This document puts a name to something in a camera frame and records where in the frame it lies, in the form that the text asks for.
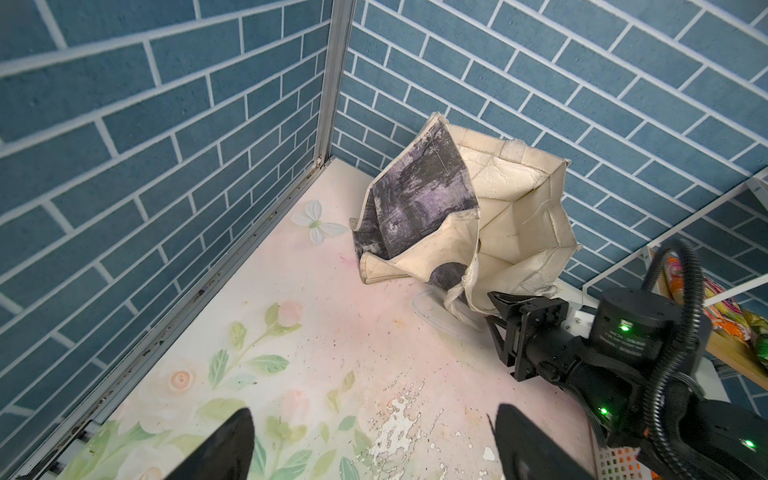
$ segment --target worn white patch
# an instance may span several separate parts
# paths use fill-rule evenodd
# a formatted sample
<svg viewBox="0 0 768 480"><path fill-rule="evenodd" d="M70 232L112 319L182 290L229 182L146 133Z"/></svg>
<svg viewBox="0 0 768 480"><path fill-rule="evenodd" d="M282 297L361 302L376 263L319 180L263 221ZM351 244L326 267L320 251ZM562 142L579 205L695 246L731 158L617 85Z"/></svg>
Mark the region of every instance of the worn white patch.
<svg viewBox="0 0 768 480"><path fill-rule="evenodd" d="M413 404L413 400L403 395L399 399L392 400L392 406L388 407L391 411L389 418L379 428L379 435L373 441L370 449L373 455L373 464L383 463L385 458L382 456L392 456L399 449L407 452L413 441L408 437L408 431L418 422L421 413L416 414L416 418L411 420L406 415L406 410Z"/></svg>
<svg viewBox="0 0 768 480"><path fill-rule="evenodd" d="M482 453L482 459L488 460L489 462L496 461L496 455L494 455L493 450L491 450L491 447L485 447L485 451Z"/></svg>

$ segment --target floral tabletop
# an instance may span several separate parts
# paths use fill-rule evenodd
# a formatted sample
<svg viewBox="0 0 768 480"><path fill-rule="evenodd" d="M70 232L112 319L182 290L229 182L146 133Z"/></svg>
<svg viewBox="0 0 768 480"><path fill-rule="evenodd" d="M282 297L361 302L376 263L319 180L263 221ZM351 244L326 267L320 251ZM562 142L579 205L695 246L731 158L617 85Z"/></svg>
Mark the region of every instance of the floral tabletop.
<svg viewBox="0 0 768 480"><path fill-rule="evenodd" d="M572 399L515 382L492 343L419 318L411 300L429 287L362 284L345 225L370 181L332 162L62 478L160 480L247 406L249 480L499 480L488 416L500 402L593 472Z"/></svg>

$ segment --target blue brick wall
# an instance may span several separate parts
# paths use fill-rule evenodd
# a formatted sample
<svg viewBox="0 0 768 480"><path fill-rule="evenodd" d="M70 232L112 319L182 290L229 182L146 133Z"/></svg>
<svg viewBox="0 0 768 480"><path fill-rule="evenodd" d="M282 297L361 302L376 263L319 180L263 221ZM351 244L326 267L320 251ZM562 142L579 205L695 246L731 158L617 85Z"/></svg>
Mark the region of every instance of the blue brick wall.
<svg viewBox="0 0 768 480"><path fill-rule="evenodd" d="M331 5L5 6L0 478L309 167Z"/></svg>
<svg viewBox="0 0 768 480"><path fill-rule="evenodd" d="M333 153L376 175L439 111L570 159L584 249L561 278L581 287L768 165L767 18L758 0L359 0ZM725 286L768 272L749 195L682 233ZM768 314L765 290L745 306Z"/></svg>

